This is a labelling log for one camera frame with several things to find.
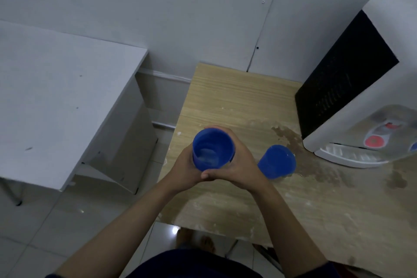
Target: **tiled floor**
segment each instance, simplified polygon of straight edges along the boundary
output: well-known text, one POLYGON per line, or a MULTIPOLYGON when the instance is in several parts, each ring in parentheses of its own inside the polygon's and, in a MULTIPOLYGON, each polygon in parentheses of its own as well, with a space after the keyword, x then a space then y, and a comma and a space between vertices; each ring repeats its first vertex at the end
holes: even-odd
MULTIPOLYGON (((23 198, 20 207, 15 207, 0 191, 0 278, 41 278, 53 272, 150 189, 158 179, 173 133, 162 129, 156 129, 156 132, 159 140, 136 196, 115 183, 82 176, 75 176, 75 185, 62 193, 12 182, 13 190, 23 198)), ((127 276, 147 259, 173 248, 174 233, 175 227, 155 222, 121 277, 127 276)), ((202 235, 202 232, 196 233, 195 240, 202 235)), ((216 254, 224 256, 233 239, 210 236, 216 254)), ((253 268, 264 277, 283 277, 248 242, 239 241, 231 259, 253 268)))

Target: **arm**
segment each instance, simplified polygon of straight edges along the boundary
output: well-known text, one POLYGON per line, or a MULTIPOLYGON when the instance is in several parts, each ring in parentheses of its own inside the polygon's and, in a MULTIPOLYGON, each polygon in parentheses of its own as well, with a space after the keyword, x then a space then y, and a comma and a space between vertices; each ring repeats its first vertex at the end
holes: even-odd
POLYGON ((232 138, 236 153, 227 168, 206 170, 201 174, 201 178, 228 180, 252 194, 265 220, 286 277, 293 278, 324 265, 327 262, 326 258, 272 183, 258 169, 249 149, 232 130, 215 127, 225 131, 232 138))
POLYGON ((170 172, 55 272, 65 278, 119 277, 163 207, 201 181, 186 147, 170 172))

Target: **blue plastic cup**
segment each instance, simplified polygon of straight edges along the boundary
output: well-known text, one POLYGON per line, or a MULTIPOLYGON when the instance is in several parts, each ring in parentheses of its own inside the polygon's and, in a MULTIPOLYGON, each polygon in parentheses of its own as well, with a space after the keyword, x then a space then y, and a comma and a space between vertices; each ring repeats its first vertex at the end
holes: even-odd
POLYGON ((233 159, 235 146, 230 136, 216 128, 204 129, 193 140, 193 162, 202 172, 218 169, 233 159))
POLYGON ((295 156, 284 145, 272 145, 258 163, 258 168, 268 179, 291 174, 295 167, 295 156))

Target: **right hand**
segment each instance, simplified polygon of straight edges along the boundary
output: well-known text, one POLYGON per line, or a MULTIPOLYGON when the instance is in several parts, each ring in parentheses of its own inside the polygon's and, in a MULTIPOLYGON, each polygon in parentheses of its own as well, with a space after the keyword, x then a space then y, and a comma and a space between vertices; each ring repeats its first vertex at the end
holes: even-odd
POLYGON ((230 181, 241 189, 251 193, 262 191, 269 184, 268 179, 259 170, 258 165, 249 149, 229 128, 212 125, 206 128, 216 128, 227 133, 235 144, 235 155, 232 162, 220 169, 208 169, 201 173, 204 180, 223 179, 230 181))

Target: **left hand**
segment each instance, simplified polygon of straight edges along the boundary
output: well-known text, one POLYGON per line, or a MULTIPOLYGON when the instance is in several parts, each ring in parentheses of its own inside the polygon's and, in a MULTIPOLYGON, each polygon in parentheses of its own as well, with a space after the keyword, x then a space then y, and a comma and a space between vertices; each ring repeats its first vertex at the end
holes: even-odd
POLYGON ((193 145, 190 144, 183 149, 174 166, 160 182, 163 182, 174 193, 179 193, 194 187, 201 181, 204 180, 201 178, 201 172, 194 166, 193 145))

